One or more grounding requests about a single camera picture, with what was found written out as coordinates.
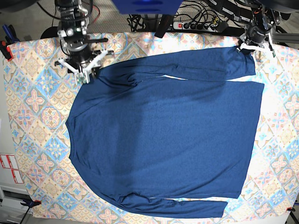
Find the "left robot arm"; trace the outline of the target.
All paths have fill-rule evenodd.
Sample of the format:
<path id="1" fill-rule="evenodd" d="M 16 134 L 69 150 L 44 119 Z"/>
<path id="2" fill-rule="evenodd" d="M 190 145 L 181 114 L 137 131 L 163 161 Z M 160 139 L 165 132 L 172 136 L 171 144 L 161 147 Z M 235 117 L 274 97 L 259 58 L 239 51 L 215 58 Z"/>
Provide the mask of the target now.
<path id="1" fill-rule="evenodd" d="M 244 33 L 239 37 L 237 50 L 244 54 L 259 51 L 275 57 L 271 32 L 280 23 L 280 13 L 256 0 L 237 2 L 252 11 L 252 18 L 244 25 Z"/>

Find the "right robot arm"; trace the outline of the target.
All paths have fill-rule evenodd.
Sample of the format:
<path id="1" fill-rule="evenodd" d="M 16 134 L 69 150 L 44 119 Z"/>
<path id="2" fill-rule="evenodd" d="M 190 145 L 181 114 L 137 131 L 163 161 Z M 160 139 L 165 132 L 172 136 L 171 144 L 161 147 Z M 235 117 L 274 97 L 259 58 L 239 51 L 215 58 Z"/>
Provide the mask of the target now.
<path id="1" fill-rule="evenodd" d="M 56 0 L 55 7 L 60 12 L 57 35 L 61 50 L 66 58 L 59 58 L 55 65 L 67 68 L 75 77 L 76 83 L 90 83 L 90 76 L 96 76 L 101 68 L 101 60 L 106 55 L 113 55 L 112 50 L 93 50 L 93 43 L 107 42 L 107 38 L 91 39 L 87 34 L 89 16 L 93 3 L 87 9 L 80 0 Z"/>

